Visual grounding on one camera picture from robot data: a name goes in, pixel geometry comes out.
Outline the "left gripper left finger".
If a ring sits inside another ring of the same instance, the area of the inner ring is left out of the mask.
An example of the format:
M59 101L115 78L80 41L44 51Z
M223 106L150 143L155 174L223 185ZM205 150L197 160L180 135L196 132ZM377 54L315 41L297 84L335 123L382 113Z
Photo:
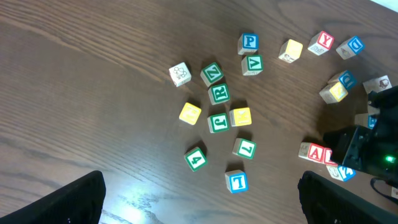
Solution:
M106 186L95 170L24 208L1 218L2 224L98 224Z

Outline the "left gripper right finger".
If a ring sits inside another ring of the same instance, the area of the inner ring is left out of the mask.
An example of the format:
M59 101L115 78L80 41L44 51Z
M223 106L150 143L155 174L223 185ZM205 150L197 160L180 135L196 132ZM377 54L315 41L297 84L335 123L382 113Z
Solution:
M312 171L303 173L298 190L309 224L397 224L397 215Z

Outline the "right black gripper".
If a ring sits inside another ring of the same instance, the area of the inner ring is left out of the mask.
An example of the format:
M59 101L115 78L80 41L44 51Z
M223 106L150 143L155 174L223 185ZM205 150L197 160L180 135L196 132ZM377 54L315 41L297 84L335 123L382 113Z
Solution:
M381 179L397 178L397 127L348 126L323 135L333 162Z

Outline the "blue 2 block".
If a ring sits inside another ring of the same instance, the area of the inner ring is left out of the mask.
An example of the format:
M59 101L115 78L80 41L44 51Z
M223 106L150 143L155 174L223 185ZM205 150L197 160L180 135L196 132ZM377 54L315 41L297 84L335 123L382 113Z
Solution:
M346 182L352 179L356 172L355 170L344 166L326 166L331 178Z

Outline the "red A block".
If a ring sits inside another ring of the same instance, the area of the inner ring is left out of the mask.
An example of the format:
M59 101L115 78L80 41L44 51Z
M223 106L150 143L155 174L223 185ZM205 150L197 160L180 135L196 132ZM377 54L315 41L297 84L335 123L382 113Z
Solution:
M302 142L298 156L316 163L323 163L325 157L325 148L311 142Z

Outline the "red I block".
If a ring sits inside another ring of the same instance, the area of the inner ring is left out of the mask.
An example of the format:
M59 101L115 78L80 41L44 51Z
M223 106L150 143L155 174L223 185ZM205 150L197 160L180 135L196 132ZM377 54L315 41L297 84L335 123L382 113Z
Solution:
M338 166L337 163L332 161L331 155L332 155L332 150L330 148L326 147L325 148L325 156L324 156L324 159L323 159L323 163L325 165L327 165L327 166L334 166L334 167Z

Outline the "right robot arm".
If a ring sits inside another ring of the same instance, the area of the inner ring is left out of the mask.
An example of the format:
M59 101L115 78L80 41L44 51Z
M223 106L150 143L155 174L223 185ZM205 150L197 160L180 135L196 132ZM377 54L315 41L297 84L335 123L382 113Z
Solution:
M333 162L397 187L397 87L371 92L368 102L379 109L372 129L355 124L325 133L323 141Z

